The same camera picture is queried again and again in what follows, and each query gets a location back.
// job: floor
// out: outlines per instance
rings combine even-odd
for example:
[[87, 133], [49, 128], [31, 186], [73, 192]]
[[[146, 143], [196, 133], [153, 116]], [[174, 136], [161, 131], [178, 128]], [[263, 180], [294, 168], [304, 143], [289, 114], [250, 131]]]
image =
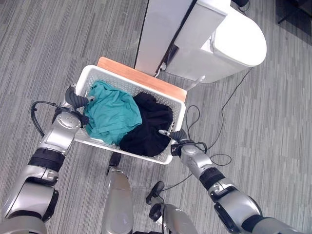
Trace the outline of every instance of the floor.
[[[146, 0], [0, 0], [2, 203], [40, 140], [30, 120], [30, 104], [61, 101], [67, 85], [100, 56], [133, 66], [146, 4]], [[272, 0], [251, 1], [247, 15], [266, 37], [267, 58], [251, 71], [225, 109], [223, 132], [208, 154], [232, 156], [232, 163], [220, 170], [251, 195], [266, 216], [311, 233], [312, 46], [289, 32], [293, 25], [277, 25]], [[242, 76], [200, 84], [188, 93], [186, 105], [196, 104], [201, 111], [191, 130], [194, 140], [208, 145], [214, 140], [220, 108]], [[167, 73], [160, 78], [187, 85]], [[52, 114], [52, 108], [39, 107], [44, 129]], [[50, 234], [100, 233], [110, 154], [73, 145], [56, 185], [60, 198], [55, 214], [46, 223]], [[120, 166], [133, 191], [134, 230], [160, 231], [148, 218], [145, 196], [157, 181], [173, 185], [189, 174], [188, 169], [178, 158], [161, 166], [125, 156]], [[193, 176], [163, 197], [189, 214], [199, 234], [226, 232]]]

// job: robotic arm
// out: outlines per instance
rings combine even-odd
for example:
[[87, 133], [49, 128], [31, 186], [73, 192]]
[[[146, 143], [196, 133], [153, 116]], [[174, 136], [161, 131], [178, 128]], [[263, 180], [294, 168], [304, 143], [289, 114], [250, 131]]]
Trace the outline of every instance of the robotic arm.
[[238, 234], [300, 234], [294, 228], [274, 218], [264, 217], [258, 204], [226, 178], [183, 130], [160, 133], [176, 140], [172, 154], [178, 155], [193, 175], [202, 183], [214, 209], [229, 233]]
[[4, 204], [5, 222], [0, 226], [1, 234], [47, 233], [44, 222], [53, 215], [59, 197], [53, 186], [75, 134], [81, 122], [85, 122], [84, 116], [75, 109], [88, 101], [75, 94], [74, 86], [67, 89], [51, 129], [19, 174]]

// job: teal cloth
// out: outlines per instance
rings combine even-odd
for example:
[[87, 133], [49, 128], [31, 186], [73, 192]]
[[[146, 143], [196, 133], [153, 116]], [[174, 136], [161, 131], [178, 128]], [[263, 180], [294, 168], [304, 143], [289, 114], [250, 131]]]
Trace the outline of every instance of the teal cloth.
[[89, 96], [95, 96], [84, 108], [84, 114], [89, 117], [86, 131], [90, 137], [119, 145], [129, 131], [142, 123], [130, 94], [98, 80], [92, 85]]

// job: laundry basket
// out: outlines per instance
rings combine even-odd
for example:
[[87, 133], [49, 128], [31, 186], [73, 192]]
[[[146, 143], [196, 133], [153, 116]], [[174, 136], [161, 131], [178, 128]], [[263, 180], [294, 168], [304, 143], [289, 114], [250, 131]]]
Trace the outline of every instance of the laundry basket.
[[[140, 92], [145, 92], [153, 95], [158, 103], [169, 106], [173, 111], [173, 123], [170, 129], [166, 130], [180, 130], [185, 113], [185, 104], [183, 101], [93, 65], [86, 66], [82, 70], [80, 78], [76, 85], [76, 94], [86, 97], [91, 86], [97, 80], [106, 81], [114, 87], [126, 91], [132, 96], [136, 96]], [[173, 141], [169, 143], [167, 148], [162, 153], [154, 157], [135, 155], [121, 150], [119, 146], [110, 145], [102, 140], [90, 138], [84, 128], [80, 128], [79, 131], [76, 133], [75, 141], [88, 145], [93, 145], [102, 149], [115, 151], [124, 155], [141, 158], [147, 161], [156, 162], [159, 164], [168, 164], [172, 160], [170, 145], [173, 143]]]

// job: wire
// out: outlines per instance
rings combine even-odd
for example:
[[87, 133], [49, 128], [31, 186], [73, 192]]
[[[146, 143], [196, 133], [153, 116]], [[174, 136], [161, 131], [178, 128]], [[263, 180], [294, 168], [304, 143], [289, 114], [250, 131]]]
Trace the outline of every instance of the wire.
[[158, 197], [162, 200], [163, 208], [162, 208], [162, 234], [164, 234], [164, 222], [165, 222], [165, 200], [158, 195]]
[[189, 174], [185, 179], [183, 179], [183, 180], [180, 181], [179, 183], [177, 183], [177, 184], [175, 184], [175, 185], [173, 185], [173, 186], [171, 186], [171, 187], [169, 187], [169, 188], [163, 189], [163, 190], [161, 190], [161, 191], [163, 192], [163, 191], [166, 191], [166, 190], [168, 190], [168, 189], [172, 189], [172, 188], [174, 188], [175, 186], [178, 186], [179, 184], [183, 183], [185, 180], [187, 180], [188, 178], [190, 178], [191, 175], [193, 175], [193, 174], [192, 174], [192, 173]]
[[[212, 160], [212, 158], [217, 156], [217, 155], [224, 155], [224, 156], [228, 157], [230, 159], [230, 161], [225, 163], [225, 164], [218, 164], [218, 163], [216, 163], [215, 161]], [[229, 165], [232, 162], [232, 157], [227, 155], [227, 154], [220, 154], [219, 153], [219, 154], [214, 154], [214, 155], [210, 156], [210, 160], [211, 160], [211, 162], [213, 162], [213, 164], [215, 164], [217, 166], [226, 166], [226, 165]]]
[[37, 120], [36, 115], [35, 115], [35, 111], [37, 111], [36, 105], [39, 103], [48, 104], [48, 105], [60, 108], [62, 110], [65, 110], [65, 111], [68, 111], [68, 110], [59, 106], [59, 105], [56, 105], [55, 103], [48, 102], [48, 101], [35, 101], [32, 103], [31, 112], [30, 112], [31, 120], [32, 120], [33, 124], [35, 125], [37, 131], [40, 133], [41, 137], [44, 137], [44, 132], [43, 132], [40, 124], [38, 123], [38, 120]]
[[[189, 110], [190, 110], [191, 107], [195, 107], [195, 108], [198, 110], [198, 117], [197, 117], [197, 119], [189, 126], [189, 125], [188, 125], [187, 119], [188, 119], [188, 114], [189, 114]], [[200, 118], [200, 110], [199, 110], [198, 106], [195, 106], [195, 105], [189, 106], [189, 107], [187, 108], [187, 111], [186, 111], [186, 119], [185, 119], [185, 121], [186, 121], [186, 127], [187, 127], [187, 137], [188, 137], [189, 140], [192, 140], [191, 137], [190, 137], [190, 129], [194, 126], [194, 124], [196, 124], [196, 123], [199, 121], [199, 118]]]
[[226, 107], [226, 105], [229, 103], [229, 101], [231, 100], [231, 98], [233, 97], [233, 95], [235, 94], [236, 90], [239, 88], [239, 86], [241, 85], [241, 83], [244, 81], [244, 79], [246, 78], [246, 76], [248, 75], [248, 73], [252, 70], [253, 68], [249, 69], [249, 71], [243, 76], [242, 80], [240, 81], [240, 83], [238, 83], [238, 85], [235, 87], [234, 91], [232, 92], [232, 94], [230, 95], [230, 97], [228, 98], [228, 100], [225, 102], [225, 104], [222, 106], [221, 108], [221, 116], [222, 116], [222, 124], [221, 124], [221, 128], [219, 130], [219, 133], [216, 137], [216, 139], [214, 140], [214, 142], [211, 144], [211, 146], [208, 147], [207, 150], [211, 149], [215, 144], [216, 142], [218, 141], [220, 135], [221, 135], [221, 132], [222, 132], [222, 129], [223, 129], [223, 126], [224, 126], [224, 115], [223, 115], [223, 110], [224, 108]]

